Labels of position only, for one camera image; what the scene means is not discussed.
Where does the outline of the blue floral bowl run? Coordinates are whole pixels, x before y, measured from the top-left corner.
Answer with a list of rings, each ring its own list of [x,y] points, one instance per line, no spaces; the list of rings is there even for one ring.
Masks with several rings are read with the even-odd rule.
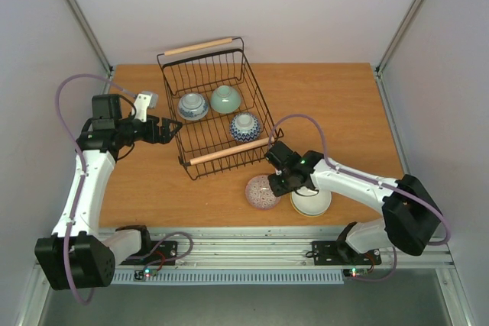
[[[187,93],[178,102],[177,112],[187,121],[198,121],[209,112],[209,104],[200,93]]]

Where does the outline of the red patterned bowl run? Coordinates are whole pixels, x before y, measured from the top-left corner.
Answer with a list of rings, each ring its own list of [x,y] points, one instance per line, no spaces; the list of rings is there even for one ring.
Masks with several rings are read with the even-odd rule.
[[[239,143],[252,142],[257,140],[261,133],[261,123],[252,113],[243,112],[233,117],[229,132]]]

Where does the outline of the celadon green bowl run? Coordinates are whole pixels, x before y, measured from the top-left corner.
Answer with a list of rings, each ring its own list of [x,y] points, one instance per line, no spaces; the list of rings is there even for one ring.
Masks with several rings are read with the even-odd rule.
[[[211,108],[219,114],[230,114],[241,105],[241,96],[232,86],[219,86],[211,95]]]

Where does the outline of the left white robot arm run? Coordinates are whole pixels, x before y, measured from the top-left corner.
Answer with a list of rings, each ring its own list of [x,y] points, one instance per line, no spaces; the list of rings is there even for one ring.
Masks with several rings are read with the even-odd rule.
[[[182,127],[178,121],[149,115],[158,97],[142,92],[121,111],[123,95],[96,95],[92,116],[75,141],[76,169],[62,215],[49,237],[37,240],[34,254],[54,290],[108,286],[117,265],[131,259],[146,263],[154,245],[143,224],[118,228],[99,239],[99,217],[105,189],[124,147],[138,141],[168,144]]]

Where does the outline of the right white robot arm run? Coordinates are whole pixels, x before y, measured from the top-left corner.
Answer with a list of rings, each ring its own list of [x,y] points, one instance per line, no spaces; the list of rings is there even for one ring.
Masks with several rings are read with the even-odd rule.
[[[373,176],[327,160],[314,150],[299,155],[281,141],[271,146],[265,158],[276,170],[268,177],[276,196],[301,189],[334,192],[381,214],[368,223],[354,221],[340,233],[337,252],[345,263],[383,247],[418,257],[433,244],[431,238],[442,223],[442,213],[415,176]]]

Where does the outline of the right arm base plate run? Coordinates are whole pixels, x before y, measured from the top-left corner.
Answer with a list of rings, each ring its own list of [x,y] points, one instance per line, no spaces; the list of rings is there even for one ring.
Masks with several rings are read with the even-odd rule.
[[[381,265],[382,259],[378,250],[369,250],[367,253],[357,253],[346,243],[336,240],[315,240],[305,257],[313,259],[317,266],[332,265]]]

